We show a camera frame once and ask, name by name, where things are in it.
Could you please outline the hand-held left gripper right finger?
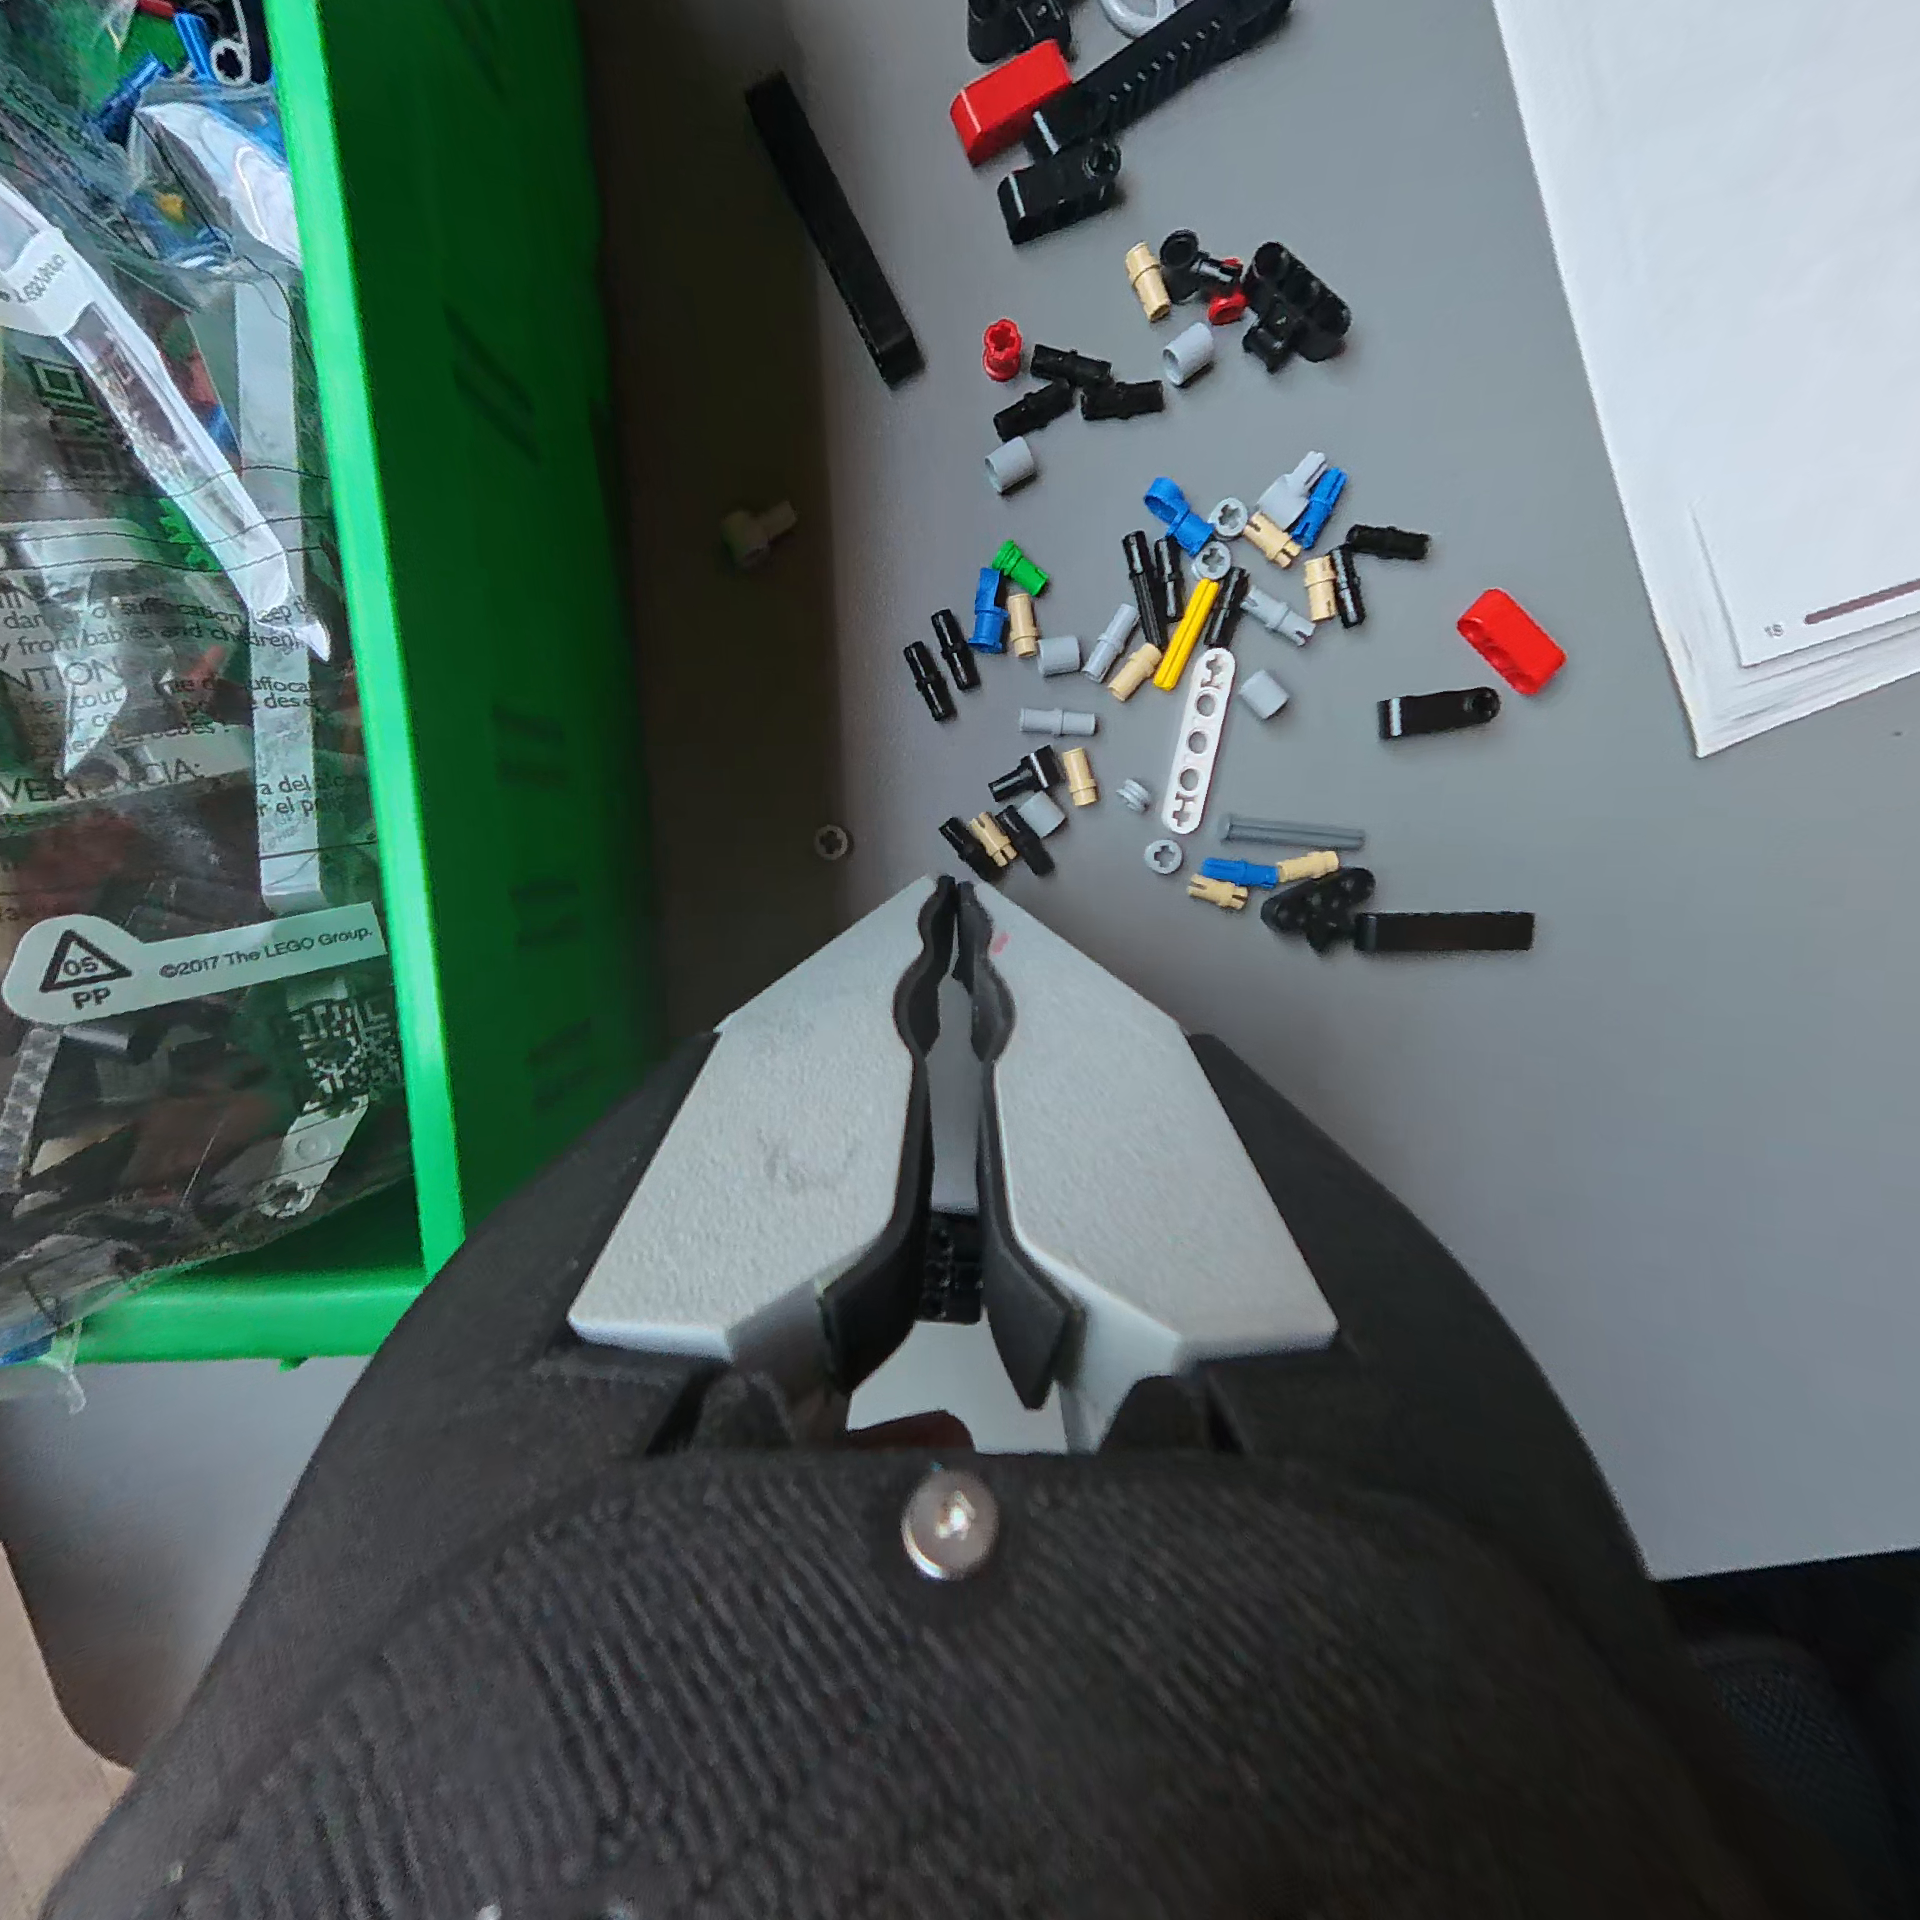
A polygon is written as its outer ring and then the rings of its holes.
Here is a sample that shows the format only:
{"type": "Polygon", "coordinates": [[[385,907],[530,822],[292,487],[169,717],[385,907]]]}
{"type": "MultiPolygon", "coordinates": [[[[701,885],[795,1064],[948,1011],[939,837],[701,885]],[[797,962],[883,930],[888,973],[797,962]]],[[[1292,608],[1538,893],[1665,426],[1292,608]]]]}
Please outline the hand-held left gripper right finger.
{"type": "Polygon", "coordinates": [[[977,1199],[1002,1364],[1096,1452],[1151,1379],[1322,1352],[1338,1317],[1156,1004],[1008,895],[965,888],[977,1199]]]}

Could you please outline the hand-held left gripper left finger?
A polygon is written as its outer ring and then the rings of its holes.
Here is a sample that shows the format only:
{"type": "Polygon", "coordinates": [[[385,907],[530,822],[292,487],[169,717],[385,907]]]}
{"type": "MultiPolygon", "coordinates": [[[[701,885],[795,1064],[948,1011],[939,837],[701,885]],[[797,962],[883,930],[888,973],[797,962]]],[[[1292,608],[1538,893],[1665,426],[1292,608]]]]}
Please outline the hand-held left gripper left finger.
{"type": "Polygon", "coordinates": [[[920,1317],[928,1053],[956,885],[924,877],[713,1030],[568,1320],[849,1398],[920,1317]]]}

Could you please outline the lego instruction booklet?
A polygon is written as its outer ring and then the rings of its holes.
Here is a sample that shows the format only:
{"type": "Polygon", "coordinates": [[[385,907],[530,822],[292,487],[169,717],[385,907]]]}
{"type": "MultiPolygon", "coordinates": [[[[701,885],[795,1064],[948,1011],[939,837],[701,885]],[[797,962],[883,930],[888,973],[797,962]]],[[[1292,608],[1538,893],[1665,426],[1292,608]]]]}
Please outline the lego instruction booklet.
{"type": "Polygon", "coordinates": [[[1917,5],[1496,13],[1697,755],[1916,674],[1917,5]]]}

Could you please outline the long black lego beam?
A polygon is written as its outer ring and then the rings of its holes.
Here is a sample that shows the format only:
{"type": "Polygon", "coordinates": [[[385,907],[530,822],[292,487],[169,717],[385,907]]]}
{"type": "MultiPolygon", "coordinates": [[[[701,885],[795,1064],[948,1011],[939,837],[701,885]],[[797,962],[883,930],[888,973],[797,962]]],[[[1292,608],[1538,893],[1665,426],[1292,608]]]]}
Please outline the long black lego beam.
{"type": "Polygon", "coordinates": [[[924,370],[924,354],[906,309],[857,219],[845,188],[827,162],[810,117],[784,70],[745,92],[745,106],[779,186],[819,251],[880,379],[900,389],[924,370]]]}

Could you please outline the green plastic bin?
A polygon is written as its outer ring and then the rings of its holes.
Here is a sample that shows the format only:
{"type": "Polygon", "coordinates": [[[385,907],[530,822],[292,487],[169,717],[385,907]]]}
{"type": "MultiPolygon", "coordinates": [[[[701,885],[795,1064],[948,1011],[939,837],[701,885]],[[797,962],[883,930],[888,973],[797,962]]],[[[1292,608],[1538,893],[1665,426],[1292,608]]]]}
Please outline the green plastic bin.
{"type": "Polygon", "coordinates": [[[261,13],[410,1159],[391,1187],[93,1310],[77,1342],[103,1360],[369,1352],[652,1042],[579,8],[261,13]]]}

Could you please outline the clear plastic bags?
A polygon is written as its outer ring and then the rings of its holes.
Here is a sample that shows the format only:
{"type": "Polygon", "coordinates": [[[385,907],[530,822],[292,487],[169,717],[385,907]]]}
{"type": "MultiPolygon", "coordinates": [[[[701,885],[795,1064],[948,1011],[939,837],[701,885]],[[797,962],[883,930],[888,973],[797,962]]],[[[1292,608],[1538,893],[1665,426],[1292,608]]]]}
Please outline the clear plastic bags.
{"type": "Polygon", "coordinates": [[[3,1346],[397,1181],[261,5],[5,5],[3,1346]]]}

